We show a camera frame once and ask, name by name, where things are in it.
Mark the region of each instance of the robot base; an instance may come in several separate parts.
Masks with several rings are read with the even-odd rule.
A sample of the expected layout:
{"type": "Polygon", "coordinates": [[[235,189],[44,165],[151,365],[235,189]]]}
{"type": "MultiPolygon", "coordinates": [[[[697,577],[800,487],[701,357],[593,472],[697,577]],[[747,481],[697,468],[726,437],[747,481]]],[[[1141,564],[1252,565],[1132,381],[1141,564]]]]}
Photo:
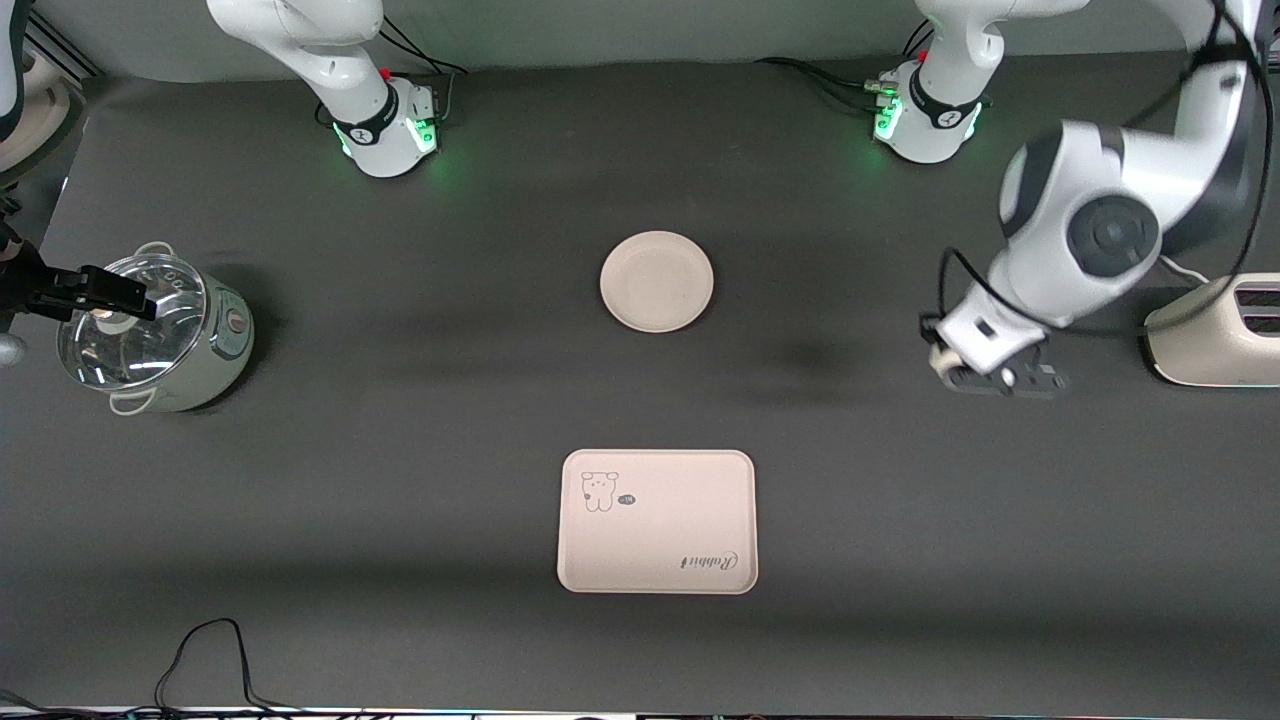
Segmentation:
{"type": "MultiPolygon", "coordinates": [[[[920,63],[909,60],[892,70],[881,73],[879,79],[881,82],[896,82],[897,87],[906,88],[919,67],[920,63]]],[[[968,118],[960,117],[959,111],[955,113],[955,127],[938,129],[933,127],[929,115],[915,105],[911,94],[900,91],[899,96],[877,115],[873,137],[892,147],[893,152],[906,160],[932,165],[948,160],[966,140],[973,137],[980,113],[982,104],[979,102],[968,118]]]]}
{"type": "Polygon", "coordinates": [[[431,88],[403,78],[388,81],[398,97],[397,117],[374,145],[358,145],[334,126],[342,151],[367,176],[393,178],[413,169],[439,142],[431,88]]]}

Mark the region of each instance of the white pot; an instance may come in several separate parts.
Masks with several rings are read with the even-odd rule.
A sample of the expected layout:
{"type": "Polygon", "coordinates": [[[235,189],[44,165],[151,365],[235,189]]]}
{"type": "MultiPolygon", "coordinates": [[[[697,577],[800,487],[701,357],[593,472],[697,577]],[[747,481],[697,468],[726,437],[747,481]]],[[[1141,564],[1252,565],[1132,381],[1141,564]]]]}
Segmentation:
{"type": "MultiPolygon", "coordinates": [[[[106,270],[118,272],[123,268],[137,268],[148,260],[155,260],[157,264],[180,264],[187,274],[170,273],[170,275],[184,278],[189,274],[198,278],[197,284],[204,299],[204,311],[195,314],[195,309],[184,309],[187,314],[180,322],[187,323],[187,325],[182,328],[182,342],[169,343],[164,350],[172,356],[128,365],[128,368],[142,369],[140,373],[143,374],[143,379],[132,380],[131,370],[120,366],[129,363],[129,357],[137,360],[134,354],[142,346],[142,343],[131,345],[127,333],[154,333],[156,325],[145,325],[141,320],[113,316],[111,314],[87,314],[87,316],[77,314],[77,318],[64,324],[64,327],[70,325],[69,332],[74,334],[59,333],[60,343],[63,343],[63,363],[68,372],[81,383],[108,393],[111,411],[122,416],[141,413],[177,413],[198,407],[214,400],[241,374],[248,363],[250,352],[253,350],[253,316],[244,299],[211,275],[200,273],[189,264],[178,260],[173,247],[168,243],[143,245],[132,258],[113,263],[108,265],[106,270]],[[198,332],[189,327],[197,320],[200,323],[198,332]],[[78,329],[83,327],[90,329],[87,332],[78,329]],[[86,338],[92,338],[92,342],[97,342],[105,350],[93,347],[92,352],[86,352],[81,345],[77,345],[87,342],[86,338]],[[124,347],[128,347],[129,351],[120,350],[124,347]],[[109,360],[102,361],[101,366],[87,368],[88,377],[86,377],[83,359],[101,360],[104,356],[109,360]],[[115,361],[116,366],[110,366],[110,361],[115,361]],[[110,378],[104,374],[104,368],[108,374],[111,374],[110,378]]],[[[159,299],[152,297],[152,300],[157,300],[163,314],[164,292],[173,291],[173,287],[160,291],[148,283],[148,297],[160,293],[159,299]]],[[[184,293],[183,297],[189,301],[195,297],[192,290],[173,291],[175,295],[170,295],[170,297],[184,293]]],[[[177,334],[177,331],[173,329],[168,332],[170,337],[177,334]]],[[[140,337],[151,338],[150,334],[140,337]]],[[[155,345],[154,340],[148,340],[148,342],[155,345]]]]}

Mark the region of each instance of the gray table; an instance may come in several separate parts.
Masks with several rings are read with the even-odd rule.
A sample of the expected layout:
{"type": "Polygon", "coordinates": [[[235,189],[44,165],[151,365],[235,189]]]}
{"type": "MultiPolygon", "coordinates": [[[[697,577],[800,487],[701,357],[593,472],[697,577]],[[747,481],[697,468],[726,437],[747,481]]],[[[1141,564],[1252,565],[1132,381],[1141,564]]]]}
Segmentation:
{"type": "MultiPolygon", "coordinates": [[[[141,702],[232,615],[259,689],[312,706],[1275,717],[1276,396],[1071,338],[1070,396],[957,396],[915,334],[940,249],[1000,247],[1016,146],[1120,120],[1176,61],[1011,61],[929,168],[762,65],[465,77],[443,151],[392,181],[301,83],[106,88],[49,260],[172,241],[248,297],[260,347],[216,406],[120,420],[51,323],[15,323],[37,351],[0,377],[0,684],[141,702]],[[717,268],[668,337],[596,295],[653,228],[717,268]],[[617,446],[755,459],[754,591],[559,587],[561,462],[617,446]]],[[[229,633],[188,662],[174,702],[238,698],[229,633]]]]}

